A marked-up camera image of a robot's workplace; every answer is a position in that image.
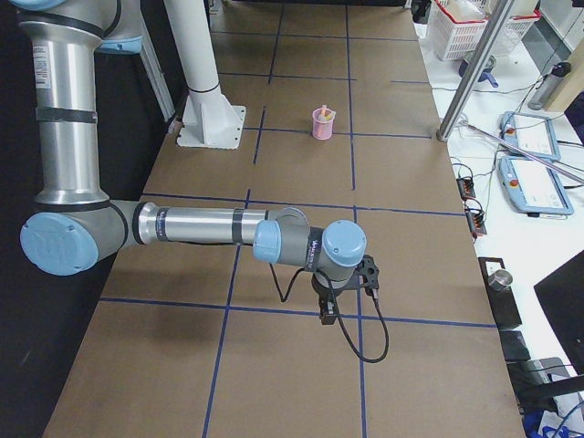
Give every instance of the light blue cap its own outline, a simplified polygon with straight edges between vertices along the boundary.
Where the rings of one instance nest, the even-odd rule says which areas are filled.
[[[262,262],[277,263],[282,251],[282,232],[277,221],[260,221],[255,228],[254,257]]]
[[[51,7],[59,6],[65,0],[10,0],[14,6],[27,11],[46,11]]]
[[[346,220],[335,221],[322,234],[322,247],[328,258],[337,265],[354,267],[365,255],[367,237],[357,224]]]
[[[97,48],[100,53],[110,55],[135,55],[142,50],[142,36],[126,39],[104,39]]]
[[[28,259],[55,276],[72,276],[94,266],[98,246],[81,224],[57,213],[32,216],[20,231],[20,245]]]

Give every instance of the blue and white device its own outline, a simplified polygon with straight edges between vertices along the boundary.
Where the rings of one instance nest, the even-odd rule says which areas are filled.
[[[525,214],[574,213],[558,174],[539,162],[507,156],[499,163],[503,187],[515,208]]]
[[[507,111],[501,118],[500,126],[503,140],[539,158],[559,161],[558,141],[549,117]]]

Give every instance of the metal pole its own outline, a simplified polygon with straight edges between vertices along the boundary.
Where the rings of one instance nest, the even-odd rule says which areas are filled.
[[[456,126],[460,113],[463,112],[464,105],[466,105],[466,101],[468,101],[473,91],[473,86],[485,68],[486,61],[491,54],[491,49],[497,37],[505,28],[514,2],[515,0],[500,0],[496,4],[495,11],[493,11],[493,15],[486,24],[485,32],[483,32],[476,46],[474,56],[460,81],[458,89],[454,93],[453,101],[450,103],[450,107],[446,111],[446,115],[438,129],[438,140],[448,141],[448,137],[450,137]]]
[[[539,162],[539,163],[543,164],[544,166],[546,166],[548,169],[551,169],[552,171],[556,171],[557,173],[564,175],[565,177],[569,178],[570,180],[574,180],[577,183],[584,184],[583,178],[580,178],[579,176],[575,175],[572,172],[565,171],[564,169],[558,167],[557,165],[555,165],[551,162],[547,162],[546,160],[542,160],[541,158],[537,157],[533,153],[530,153],[528,151],[524,151],[523,149],[519,149],[519,148],[517,148],[517,146],[509,143],[508,141],[505,141],[503,139],[499,139],[495,135],[490,134],[490,133],[486,132],[485,130],[481,130],[479,128],[476,128],[476,126],[470,125],[468,123],[465,123],[463,126],[466,126],[467,128],[470,128],[471,130],[475,130],[477,132],[480,132],[481,134],[485,135],[489,139],[497,141],[499,144],[505,146],[509,150],[520,153],[524,157],[528,157],[530,160],[533,160],[534,162]]]

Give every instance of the round blue cap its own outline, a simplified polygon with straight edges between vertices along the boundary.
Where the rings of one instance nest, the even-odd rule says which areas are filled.
[[[322,247],[328,258],[337,265],[354,267],[365,255],[367,237],[357,224],[340,220],[325,229],[322,234]]]
[[[261,221],[255,228],[254,257],[262,262],[277,263],[282,251],[282,234],[277,221]]]
[[[57,213],[32,216],[20,231],[20,245],[28,259],[55,276],[72,276],[94,266],[98,246],[81,224]]]
[[[55,6],[59,6],[65,0],[10,0],[14,6],[27,11],[46,11]]]

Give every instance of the plastic bag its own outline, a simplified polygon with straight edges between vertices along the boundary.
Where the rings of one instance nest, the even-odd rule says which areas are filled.
[[[475,21],[485,18],[485,13],[469,0],[450,0],[446,6],[446,10],[457,22]]]

